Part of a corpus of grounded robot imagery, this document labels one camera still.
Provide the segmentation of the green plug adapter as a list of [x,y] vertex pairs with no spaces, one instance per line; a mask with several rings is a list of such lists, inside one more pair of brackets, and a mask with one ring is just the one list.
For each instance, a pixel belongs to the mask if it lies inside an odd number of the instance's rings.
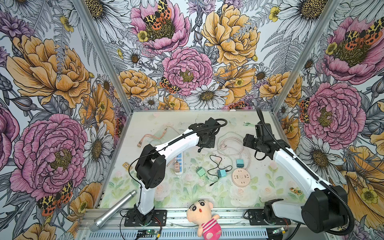
[[207,176],[207,173],[205,171],[204,168],[202,167],[198,167],[196,169],[196,173],[198,174],[198,176],[201,178],[201,179],[205,179],[205,180],[209,180],[209,177]]

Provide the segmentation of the pink plug adapter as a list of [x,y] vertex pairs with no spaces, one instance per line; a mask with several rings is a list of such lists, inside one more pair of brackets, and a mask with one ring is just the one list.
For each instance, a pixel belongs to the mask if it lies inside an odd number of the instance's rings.
[[176,174],[179,174],[181,172],[181,165],[178,161],[175,161],[174,163],[174,171]]

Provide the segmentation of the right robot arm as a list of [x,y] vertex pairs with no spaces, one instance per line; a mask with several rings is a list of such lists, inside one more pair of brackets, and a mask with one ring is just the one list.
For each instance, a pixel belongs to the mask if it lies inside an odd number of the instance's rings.
[[267,201],[264,220],[269,224],[277,219],[293,220],[314,233],[327,232],[336,236],[352,233],[355,219],[348,206],[346,191],[340,186],[332,186],[311,170],[285,141],[275,138],[270,124],[260,121],[255,128],[256,135],[244,137],[244,147],[263,153],[282,167],[307,197],[302,205],[286,203],[283,199]]

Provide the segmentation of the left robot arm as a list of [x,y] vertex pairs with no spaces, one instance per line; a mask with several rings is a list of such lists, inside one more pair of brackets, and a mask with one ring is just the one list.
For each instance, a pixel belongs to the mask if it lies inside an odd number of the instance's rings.
[[209,118],[204,123],[195,123],[181,135],[157,146],[148,144],[139,158],[134,160],[137,173],[136,182],[140,184],[140,197],[134,206],[134,219],[140,225],[149,224],[154,215],[156,187],[164,180],[167,164],[192,147],[202,149],[215,146],[216,135],[228,124],[225,119]]

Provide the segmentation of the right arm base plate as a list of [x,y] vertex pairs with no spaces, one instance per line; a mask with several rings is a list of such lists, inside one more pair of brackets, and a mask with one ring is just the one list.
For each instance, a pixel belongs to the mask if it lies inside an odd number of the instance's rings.
[[251,226],[289,226],[290,220],[275,218],[267,221],[262,209],[249,209],[246,210],[243,218],[249,221]]

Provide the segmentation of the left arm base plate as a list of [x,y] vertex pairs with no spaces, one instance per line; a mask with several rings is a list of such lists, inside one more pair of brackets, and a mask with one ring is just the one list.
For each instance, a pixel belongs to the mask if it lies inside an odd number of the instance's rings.
[[151,210],[143,215],[139,210],[129,210],[124,217],[125,227],[164,227],[167,222],[167,210]]

